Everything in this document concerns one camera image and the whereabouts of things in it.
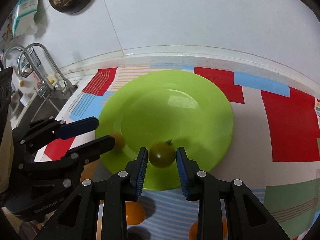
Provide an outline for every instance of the tissue package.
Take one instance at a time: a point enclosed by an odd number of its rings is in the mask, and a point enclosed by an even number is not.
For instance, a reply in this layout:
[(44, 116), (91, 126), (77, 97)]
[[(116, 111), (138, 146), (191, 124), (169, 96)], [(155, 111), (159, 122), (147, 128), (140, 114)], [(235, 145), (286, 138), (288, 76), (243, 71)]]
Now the tissue package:
[(38, 0), (20, 0), (12, 14), (12, 36), (34, 34), (38, 27), (34, 22), (34, 16), (37, 12)]

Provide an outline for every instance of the plate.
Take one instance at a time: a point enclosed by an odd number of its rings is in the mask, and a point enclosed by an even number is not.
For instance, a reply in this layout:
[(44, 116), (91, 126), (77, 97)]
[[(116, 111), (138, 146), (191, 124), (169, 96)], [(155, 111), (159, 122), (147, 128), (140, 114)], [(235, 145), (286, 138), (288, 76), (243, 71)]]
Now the plate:
[[(233, 114), (223, 92), (211, 81), (183, 70), (164, 70), (140, 76), (121, 87), (99, 116), (96, 138), (119, 132), (126, 140), (100, 160), (112, 173), (136, 159), (140, 147), (172, 140), (188, 158), (209, 171), (225, 155), (232, 138)], [(157, 168), (148, 162), (144, 189), (180, 187), (177, 164)]]

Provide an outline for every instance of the patterned tablecloth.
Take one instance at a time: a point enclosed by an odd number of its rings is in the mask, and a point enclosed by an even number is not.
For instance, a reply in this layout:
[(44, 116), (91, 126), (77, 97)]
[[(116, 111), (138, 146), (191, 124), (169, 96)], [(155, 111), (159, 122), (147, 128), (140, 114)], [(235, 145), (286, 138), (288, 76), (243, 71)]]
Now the patterned tablecloth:
[[(108, 99), (141, 75), (180, 69), (216, 84), (231, 103), (234, 135), (227, 154), (211, 173), (218, 179), (243, 180), (268, 208), (291, 239), (301, 239), (320, 213), (320, 100), (287, 85), (250, 74), (184, 65), (129, 66), (100, 69), (61, 119), (73, 122), (98, 117)], [(55, 140), (37, 155), (58, 160), (73, 147), (94, 139), (94, 132)], [(107, 179), (99, 163), (92, 179)], [(129, 230), (144, 239), (188, 239), (197, 220), (197, 203), (180, 189), (143, 191), (139, 200), (147, 219)], [(224, 204), (221, 203), (223, 216)], [(103, 205), (100, 205), (99, 219)]]

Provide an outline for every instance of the stainless steel sink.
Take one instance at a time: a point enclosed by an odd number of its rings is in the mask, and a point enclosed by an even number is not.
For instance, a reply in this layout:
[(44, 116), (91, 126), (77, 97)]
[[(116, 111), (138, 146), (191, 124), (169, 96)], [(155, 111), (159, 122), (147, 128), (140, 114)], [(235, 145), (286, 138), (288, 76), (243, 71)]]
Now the stainless steel sink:
[(69, 98), (69, 93), (63, 95), (60, 90), (54, 91), (46, 98), (36, 95), (23, 114), (19, 125), (28, 124), (50, 116), (56, 117)]

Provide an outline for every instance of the faucet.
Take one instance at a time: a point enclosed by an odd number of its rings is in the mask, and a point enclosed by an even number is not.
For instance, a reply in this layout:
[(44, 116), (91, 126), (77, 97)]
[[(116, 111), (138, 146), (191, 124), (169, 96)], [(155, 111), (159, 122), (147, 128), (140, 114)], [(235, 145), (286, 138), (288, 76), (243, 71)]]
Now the faucet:
[[(6, 51), (4, 52), (3, 57), (2, 57), (2, 63), (3, 63), (4, 68), (6, 68), (6, 60), (7, 60), (8, 54), (13, 50), (21, 51), (21, 54), (19, 56), (19, 60), (22, 57), (22, 55), (24, 55), (26, 57), (26, 59), (28, 60), (28, 62), (30, 63), (30, 65), (32, 66), (36, 75), (40, 79), (40, 82), (43, 85), (45, 85), (50, 90), (50, 92), (53, 92), (54, 91), (53, 85), (49, 82), (49, 80), (45, 76), (43, 76), (41, 74), (40, 70), (38, 69), (38, 67), (37, 67), (36, 63), (34, 62), (32, 56), (30, 55), (30, 53), (25, 49), (25, 47), (23, 47), (21, 45), (14, 44), (6, 49)], [(19, 60), (18, 60), (18, 73), (19, 73), (19, 76), (21, 76), (21, 70), (19, 68)]]
[(40, 78), (40, 81), (42, 82), (42, 84), (47, 86), (49, 88), (50, 92), (54, 91), (54, 87), (52, 86), (52, 84), (49, 82), (49, 80), (45, 76), (41, 75), (41, 73), (39, 72), (39, 69), (37, 68), (36, 63), (34, 62), (34, 60), (32, 59), (32, 57), (30, 56), (30, 54), (27, 51), (29, 48), (31, 48), (33, 46), (41, 47), (44, 50), (44, 52), (46, 53), (46, 55), (47, 55), (48, 59), (50, 60), (51, 64), (56, 69), (56, 71), (59, 73), (61, 78), (63, 79), (63, 82), (65, 84), (64, 88), (62, 88), (61, 85), (57, 82), (57, 85), (61, 89), (61, 92), (63, 94), (65, 94), (67, 91), (69, 91), (70, 94), (73, 94), (76, 91), (76, 88), (73, 86), (73, 84), (70, 82), (70, 80), (68, 80), (62, 74), (61, 70), (58, 68), (57, 64), (52, 59), (52, 57), (51, 57), (49, 51), (47, 50), (47, 48), (44, 45), (40, 44), (40, 43), (32, 43), (32, 44), (26, 46), (25, 48), (23, 48), (23, 51), (20, 54), (19, 59), (18, 59), (18, 75), (21, 76), (21, 74), (22, 74), (22, 62), (21, 62), (22, 55), (25, 55), (25, 53), (27, 53), (26, 54), (27, 55), (26, 58), (31, 63), (31, 67), (36, 72), (37, 76)]

